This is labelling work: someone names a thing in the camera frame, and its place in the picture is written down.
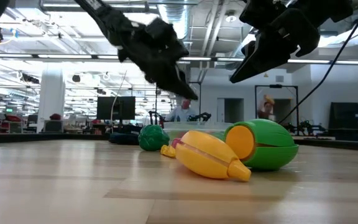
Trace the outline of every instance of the white column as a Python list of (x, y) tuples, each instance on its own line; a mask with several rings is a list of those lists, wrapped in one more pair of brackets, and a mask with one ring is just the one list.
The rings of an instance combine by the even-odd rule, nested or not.
[(37, 132), (44, 128), (44, 121), (56, 113), (63, 119), (65, 108), (65, 77), (61, 63), (45, 63), (42, 71), (40, 104), (38, 111)]

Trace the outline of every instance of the person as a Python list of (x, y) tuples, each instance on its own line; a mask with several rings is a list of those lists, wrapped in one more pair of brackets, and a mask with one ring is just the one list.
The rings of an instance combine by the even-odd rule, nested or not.
[(257, 110), (258, 118), (269, 119), (273, 121), (275, 117), (273, 114), (273, 106), (274, 106), (274, 100), (268, 97), (267, 95), (264, 95), (264, 98), (260, 102)]
[(165, 121), (182, 121), (185, 122), (190, 116), (196, 115), (196, 112), (190, 108), (191, 100), (182, 100), (181, 106), (177, 106), (175, 109), (165, 117)]

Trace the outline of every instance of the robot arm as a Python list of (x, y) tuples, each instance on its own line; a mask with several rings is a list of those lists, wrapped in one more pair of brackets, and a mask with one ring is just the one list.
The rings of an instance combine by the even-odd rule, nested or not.
[(349, 0), (297, 0), (284, 6), (280, 1), (243, 0), (247, 3), (240, 21), (256, 29), (256, 41), (245, 45), (244, 61), (230, 78), (232, 83), (266, 72), (288, 62), (297, 51), (301, 57), (318, 46), (321, 24), (331, 18), (341, 21), (352, 15)]
[(133, 61), (150, 83), (187, 99), (198, 97), (185, 81), (176, 62), (189, 52), (177, 39), (171, 24), (157, 18), (151, 24), (135, 24), (122, 12), (101, 0), (75, 0), (97, 23), (108, 41), (117, 47), (119, 61)]

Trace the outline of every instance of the black monitor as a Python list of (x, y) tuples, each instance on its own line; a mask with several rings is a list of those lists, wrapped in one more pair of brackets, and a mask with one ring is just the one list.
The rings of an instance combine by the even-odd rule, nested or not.
[[(110, 119), (111, 107), (114, 99), (115, 96), (98, 97), (98, 110), (96, 112), (96, 119)], [(117, 97), (116, 103), (114, 104), (114, 109), (112, 111), (112, 119), (135, 119), (135, 103), (136, 97), (134, 96)], [(122, 110), (121, 117), (119, 115), (120, 107)]]

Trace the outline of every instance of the table surface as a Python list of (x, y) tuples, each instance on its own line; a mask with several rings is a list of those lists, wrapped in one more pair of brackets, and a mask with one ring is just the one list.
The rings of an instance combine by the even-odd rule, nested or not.
[(301, 146), (248, 183), (107, 141), (0, 144), (0, 223), (358, 223), (358, 151)]

